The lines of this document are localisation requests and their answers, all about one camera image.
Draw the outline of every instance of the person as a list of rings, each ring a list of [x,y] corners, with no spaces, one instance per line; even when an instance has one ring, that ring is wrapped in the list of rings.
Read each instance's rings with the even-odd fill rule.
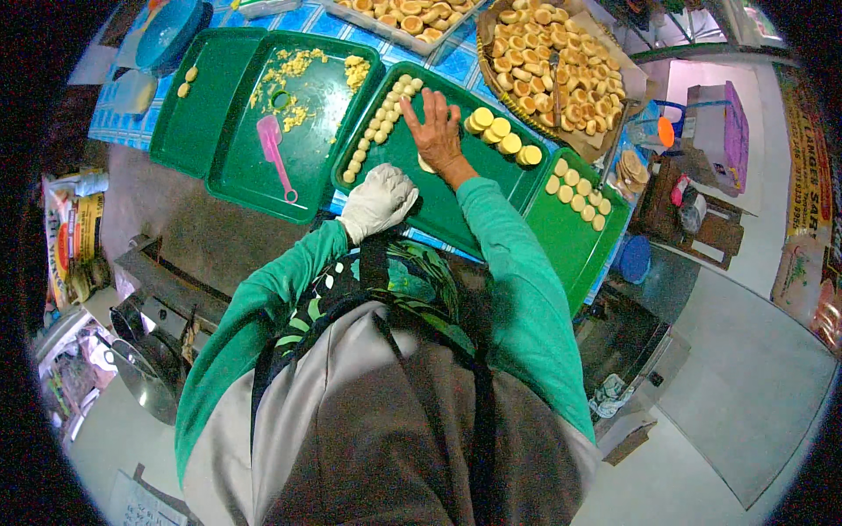
[[[418,190],[372,169],[239,285],[189,373],[175,453],[204,524],[561,524],[584,499],[601,457],[562,283],[462,155],[459,108],[422,96],[403,115],[488,263],[486,337],[434,249],[378,234]]]

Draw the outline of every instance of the gloved hand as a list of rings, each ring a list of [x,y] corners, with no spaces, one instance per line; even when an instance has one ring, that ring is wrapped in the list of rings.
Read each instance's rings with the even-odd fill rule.
[[[371,234],[400,223],[418,198],[409,177],[388,162],[374,167],[365,181],[348,195],[348,203],[337,220],[355,245]]]

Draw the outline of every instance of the table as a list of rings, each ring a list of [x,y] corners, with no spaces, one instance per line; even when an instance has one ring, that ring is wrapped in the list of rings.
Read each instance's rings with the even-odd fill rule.
[[[482,74],[479,71],[479,63],[477,61],[476,18],[467,20],[462,26],[460,26],[460,28],[455,32],[456,38],[453,42],[445,42],[433,55],[429,57],[420,57],[397,45],[393,45],[362,28],[348,24],[342,19],[330,16],[325,12],[324,7],[320,3],[310,0],[305,1],[300,8],[294,11],[288,11],[286,13],[280,13],[274,16],[253,20],[246,19],[237,11],[232,10],[229,6],[228,0],[212,0],[211,4],[214,8],[214,13],[210,20],[210,27],[263,27],[269,30],[285,29],[289,31],[302,31],[304,33],[332,36],[341,40],[352,40],[353,42],[370,45],[380,52],[381,58],[386,67],[392,66],[399,61],[415,62],[472,92],[488,104],[498,108],[500,111],[509,114],[510,119],[517,119],[517,117],[511,114],[494,97],[482,79]],[[139,29],[143,25],[143,22],[147,19],[147,16],[148,11],[146,8],[143,8],[134,24],[131,26],[130,31]],[[112,78],[114,76],[116,69],[116,65],[112,65],[109,70],[108,78]],[[143,151],[149,151],[149,143],[152,140],[152,132],[155,130],[155,124],[157,122],[158,115],[161,112],[161,105],[167,96],[167,91],[169,90],[172,82],[173,75],[161,78],[158,81],[155,97],[152,100],[152,105],[149,107],[149,110],[145,114],[137,116],[133,114],[118,114],[114,112],[113,102],[116,86],[114,82],[105,83],[99,93],[99,100],[97,102],[96,109],[93,112],[88,137],[100,141],[138,148]],[[547,145],[551,154],[558,149],[558,144],[537,134],[534,135],[537,140],[542,141]],[[331,202],[325,208],[334,214],[340,214],[344,204],[344,194],[337,191],[334,192]],[[440,239],[421,232],[416,228],[407,228],[403,235],[431,247],[438,248],[439,250],[453,252],[464,258],[476,260],[469,254],[451,247],[447,243],[442,242]],[[615,252],[616,247],[612,250],[609,260],[606,262],[600,277],[591,287],[588,298],[585,300],[587,305],[593,303],[597,291],[605,280],[605,276],[608,274],[608,267],[613,260]]]

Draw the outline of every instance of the stacked dough discs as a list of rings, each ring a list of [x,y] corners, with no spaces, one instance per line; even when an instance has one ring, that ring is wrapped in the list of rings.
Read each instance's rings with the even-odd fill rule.
[[[479,135],[486,144],[495,145],[503,155],[514,155],[520,165],[535,165],[543,158],[538,146],[524,145],[520,136],[512,132],[511,123],[503,117],[495,119],[488,108],[474,110],[463,125],[468,133]]]
[[[518,108],[549,128],[595,135],[613,130],[626,97],[620,63],[567,11],[540,0],[514,0],[494,27],[491,64],[497,84]],[[550,54],[559,53],[556,75]],[[561,122],[553,115],[555,87]]]
[[[334,0],[432,44],[474,6],[473,0]]]
[[[611,212],[611,202],[603,198],[599,190],[593,189],[588,179],[568,167],[564,159],[559,159],[552,169],[544,190],[555,194],[564,204],[569,203],[570,208],[597,232],[605,228],[605,217]]]
[[[369,121],[368,127],[363,132],[362,138],[357,142],[357,150],[351,155],[351,160],[348,162],[348,167],[342,173],[342,180],[348,184],[353,183],[357,179],[357,173],[360,173],[362,163],[368,156],[368,150],[371,147],[371,142],[376,144],[383,144],[390,133],[395,129],[395,123],[400,118],[403,110],[401,109],[401,97],[411,98],[420,91],[424,85],[424,81],[420,78],[412,78],[409,75],[401,75],[401,77],[394,83],[392,90],[386,94],[380,108],[375,110],[374,116]]]

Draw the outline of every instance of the dough piece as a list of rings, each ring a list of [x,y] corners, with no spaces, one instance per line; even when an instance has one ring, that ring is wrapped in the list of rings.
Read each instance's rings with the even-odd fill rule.
[[[594,217],[594,219],[590,222],[590,225],[597,232],[602,232],[602,229],[605,228],[605,216],[602,214],[597,214]]]
[[[583,197],[585,195],[590,195],[591,191],[590,181],[586,178],[580,178],[579,182],[576,184],[576,191],[579,192]]]
[[[590,195],[588,196],[588,202],[593,206],[599,206],[602,202],[602,192],[599,190],[591,190]]]
[[[581,212],[584,210],[584,197],[581,194],[576,194],[570,199],[570,207],[574,212]]]
[[[556,163],[556,167],[552,169],[552,172],[560,178],[564,177],[564,174],[568,172],[568,162],[565,161],[563,158],[559,157],[558,162]]]
[[[422,170],[424,170],[427,173],[435,173],[433,167],[431,167],[423,158],[421,158],[420,153],[418,154],[418,165],[421,167]]]
[[[565,205],[569,203],[573,199],[573,187],[567,184],[564,184],[561,188],[558,189],[558,193],[556,196],[558,200],[563,202]]]
[[[594,217],[596,216],[596,210],[591,205],[585,205],[582,211],[580,212],[580,215],[582,216],[583,221],[590,223],[592,220],[594,220]]]
[[[562,182],[558,180],[558,178],[554,175],[551,175],[550,178],[546,181],[546,186],[544,190],[552,195],[558,191],[558,189],[562,186]]]
[[[570,168],[564,173],[564,183],[570,186],[576,186],[579,182],[579,174],[576,170]]]
[[[600,203],[600,214],[608,215],[611,212],[611,202],[607,199],[602,199]]]

